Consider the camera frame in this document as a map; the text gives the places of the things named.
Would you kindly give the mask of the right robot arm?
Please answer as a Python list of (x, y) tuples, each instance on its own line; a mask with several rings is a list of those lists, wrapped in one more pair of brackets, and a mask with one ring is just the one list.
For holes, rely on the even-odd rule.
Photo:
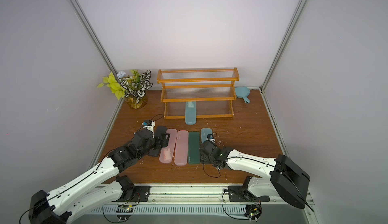
[(277, 158), (248, 155), (233, 148), (219, 148), (210, 140), (200, 144), (201, 162), (217, 169), (230, 169), (250, 173), (267, 179), (283, 201), (303, 209), (308, 206), (307, 192), (310, 176), (289, 157)]

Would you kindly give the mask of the pink pencil case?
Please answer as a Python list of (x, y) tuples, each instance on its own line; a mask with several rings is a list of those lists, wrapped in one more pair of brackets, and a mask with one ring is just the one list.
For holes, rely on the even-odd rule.
[(177, 130), (176, 129), (168, 129), (167, 134), (169, 134), (169, 140), (167, 147), (163, 147), (161, 149), (161, 153), (159, 156), (159, 160), (161, 163), (168, 164), (172, 162), (174, 156), (174, 150), (177, 139)]
[(177, 132), (175, 144), (174, 163), (177, 166), (184, 166), (188, 163), (189, 132)]

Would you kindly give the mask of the teal pencil case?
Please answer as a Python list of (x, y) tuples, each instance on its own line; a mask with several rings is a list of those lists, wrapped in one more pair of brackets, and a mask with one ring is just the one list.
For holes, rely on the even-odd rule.
[(195, 101), (186, 102), (185, 123), (187, 125), (195, 125), (196, 121), (197, 121), (196, 102)]
[(210, 128), (203, 128), (201, 129), (201, 143), (204, 143), (207, 141), (207, 135), (213, 134), (212, 129)]

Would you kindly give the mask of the dark green pencil case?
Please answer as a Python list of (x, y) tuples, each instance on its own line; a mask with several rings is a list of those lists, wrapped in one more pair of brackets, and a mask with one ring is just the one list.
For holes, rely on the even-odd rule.
[(189, 149), (188, 149), (188, 163), (200, 164), (200, 133), (189, 132)]

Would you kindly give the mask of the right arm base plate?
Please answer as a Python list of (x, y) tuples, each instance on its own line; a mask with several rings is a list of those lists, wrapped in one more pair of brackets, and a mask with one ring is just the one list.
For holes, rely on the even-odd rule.
[(230, 202), (270, 202), (270, 197), (267, 195), (264, 196), (255, 196), (248, 191), (247, 188), (243, 186), (228, 186), (228, 198)]

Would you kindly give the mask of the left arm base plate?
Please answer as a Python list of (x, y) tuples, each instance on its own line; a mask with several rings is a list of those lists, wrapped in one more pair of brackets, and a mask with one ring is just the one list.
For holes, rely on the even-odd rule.
[(151, 186), (135, 185), (123, 191), (119, 202), (147, 202), (150, 196)]

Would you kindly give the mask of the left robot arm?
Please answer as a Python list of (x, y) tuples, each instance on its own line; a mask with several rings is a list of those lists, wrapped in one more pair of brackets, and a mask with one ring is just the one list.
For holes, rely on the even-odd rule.
[(143, 128), (121, 147), (111, 150), (96, 166), (74, 180), (49, 192), (40, 190), (30, 202), (32, 224), (70, 224), (85, 213), (116, 200), (129, 200), (134, 185), (119, 174), (144, 156), (168, 146), (167, 128)]

